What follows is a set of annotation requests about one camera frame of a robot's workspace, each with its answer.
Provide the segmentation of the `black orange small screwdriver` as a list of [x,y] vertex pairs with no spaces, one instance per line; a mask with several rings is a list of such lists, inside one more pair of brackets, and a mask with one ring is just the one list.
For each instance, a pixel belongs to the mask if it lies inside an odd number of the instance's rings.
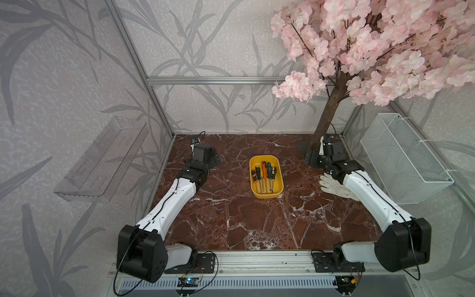
[[251,175],[252,175],[252,182],[253,182],[253,191],[257,194],[258,193],[258,180],[257,180],[257,173],[255,170],[252,170],[251,171]]

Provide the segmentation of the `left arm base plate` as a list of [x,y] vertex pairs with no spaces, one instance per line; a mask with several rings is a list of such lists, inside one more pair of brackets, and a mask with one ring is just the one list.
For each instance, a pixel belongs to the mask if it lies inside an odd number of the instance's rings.
[[216,256],[211,252],[194,253],[187,264],[172,267],[165,271],[166,274],[188,273],[215,273]]

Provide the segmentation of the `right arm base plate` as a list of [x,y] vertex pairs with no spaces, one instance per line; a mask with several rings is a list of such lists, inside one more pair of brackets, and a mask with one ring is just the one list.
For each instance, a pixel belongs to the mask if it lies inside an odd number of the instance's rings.
[[366,271],[362,262],[348,262],[340,251],[325,252],[313,249],[310,256],[316,272],[362,273]]

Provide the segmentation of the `orange handled large screwdriver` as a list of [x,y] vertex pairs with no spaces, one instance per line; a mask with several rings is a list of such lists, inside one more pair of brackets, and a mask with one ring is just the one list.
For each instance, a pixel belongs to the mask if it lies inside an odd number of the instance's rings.
[[263,181],[263,185],[264,185],[264,193],[267,194],[268,193],[268,189],[267,189],[267,178],[266,178],[266,162],[262,162],[261,163],[261,172],[262,172],[262,181]]

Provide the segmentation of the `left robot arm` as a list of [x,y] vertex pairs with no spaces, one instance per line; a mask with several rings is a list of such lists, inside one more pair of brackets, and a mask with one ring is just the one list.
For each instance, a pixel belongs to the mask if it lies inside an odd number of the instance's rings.
[[169,228],[188,201],[219,166],[216,149],[192,145],[192,156],[159,203],[135,225],[125,225],[118,236],[117,271],[154,283],[164,272],[193,269],[197,252],[185,244],[165,245]]

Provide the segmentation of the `black yellow stubby screwdriver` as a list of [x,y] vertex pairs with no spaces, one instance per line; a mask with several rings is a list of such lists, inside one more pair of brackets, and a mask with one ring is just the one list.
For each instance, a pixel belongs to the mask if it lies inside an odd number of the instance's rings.
[[274,183],[275,183],[276,174],[277,174],[277,167],[272,167],[271,174],[269,176],[271,193],[273,193],[273,190],[274,190]]

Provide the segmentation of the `yellow plastic storage box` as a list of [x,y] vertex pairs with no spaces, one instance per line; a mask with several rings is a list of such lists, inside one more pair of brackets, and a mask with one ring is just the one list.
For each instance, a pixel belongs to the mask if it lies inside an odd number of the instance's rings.
[[273,155],[256,155],[249,161],[251,189],[256,198],[277,198],[283,193],[284,183],[280,163]]

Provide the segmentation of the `green black handled screwdriver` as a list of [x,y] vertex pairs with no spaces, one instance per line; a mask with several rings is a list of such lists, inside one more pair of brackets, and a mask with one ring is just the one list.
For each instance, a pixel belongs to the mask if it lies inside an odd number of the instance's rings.
[[271,174],[272,164],[270,162],[267,162],[265,167],[266,167],[266,178],[268,179],[268,184],[269,184],[269,191],[271,192],[269,176]]

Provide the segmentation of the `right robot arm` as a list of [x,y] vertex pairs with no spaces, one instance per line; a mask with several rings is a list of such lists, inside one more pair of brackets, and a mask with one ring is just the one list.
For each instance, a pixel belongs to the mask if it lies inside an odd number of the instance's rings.
[[348,160],[339,137],[322,136],[319,151],[306,153],[305,159],[324,171],[319,181],[324,193],[361,202],[382,232],[375,242],[340,243],[333,252],[318,251],[313,257],[316,271],[359,272],[365,264],[380,264],[389,272],[406,272],[429,262],[429,222],[403,210],[357,161]]

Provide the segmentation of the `black yellow-tip slim screwdriver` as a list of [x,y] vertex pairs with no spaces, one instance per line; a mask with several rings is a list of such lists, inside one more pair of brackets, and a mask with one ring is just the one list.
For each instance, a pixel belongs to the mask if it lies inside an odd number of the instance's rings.
[[256,180],[259,184],[259,193],[262,194],[263,193],[263,185],[262,185],[262,177],[261,177],[261,168],[259,166],[256,166],[255,171],[256,171]]

